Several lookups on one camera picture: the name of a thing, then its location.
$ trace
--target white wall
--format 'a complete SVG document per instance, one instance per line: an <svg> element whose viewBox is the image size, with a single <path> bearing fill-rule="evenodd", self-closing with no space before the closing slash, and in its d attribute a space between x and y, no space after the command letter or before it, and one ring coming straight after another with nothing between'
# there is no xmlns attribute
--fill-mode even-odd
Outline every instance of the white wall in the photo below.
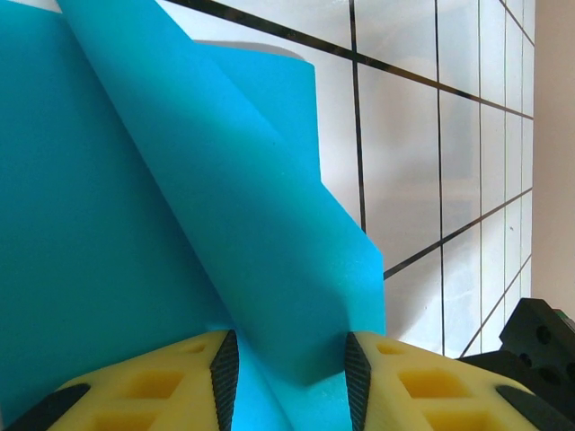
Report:
<svg viewBox="0 0 575 431"><path fill-rule="evenodd" d="M535 19L532 294L575 316L575 2Z"/></svg>

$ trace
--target tiled wall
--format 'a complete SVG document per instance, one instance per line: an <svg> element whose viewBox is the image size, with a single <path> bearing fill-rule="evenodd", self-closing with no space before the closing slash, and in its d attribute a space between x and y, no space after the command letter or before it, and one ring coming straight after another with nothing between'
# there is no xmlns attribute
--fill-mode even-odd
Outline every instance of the tiled wall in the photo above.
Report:
<svg viewBox="0 0 575 431"><path fill-rule="evenodd" d="M530 294L535 0L158 2L315 65L322 179L385 255L389 335L499 348Z"/></svg>

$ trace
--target beige wall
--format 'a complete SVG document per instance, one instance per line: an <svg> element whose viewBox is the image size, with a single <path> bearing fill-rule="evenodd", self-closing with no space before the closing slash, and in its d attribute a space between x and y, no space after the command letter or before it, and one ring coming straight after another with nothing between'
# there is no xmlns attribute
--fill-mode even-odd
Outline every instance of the beige wall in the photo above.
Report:
<svg viewBox="0 0 575 431"><path fill-rule="evenodd" d="M538 0L532 294L575 316L575 1Z"/></svg>

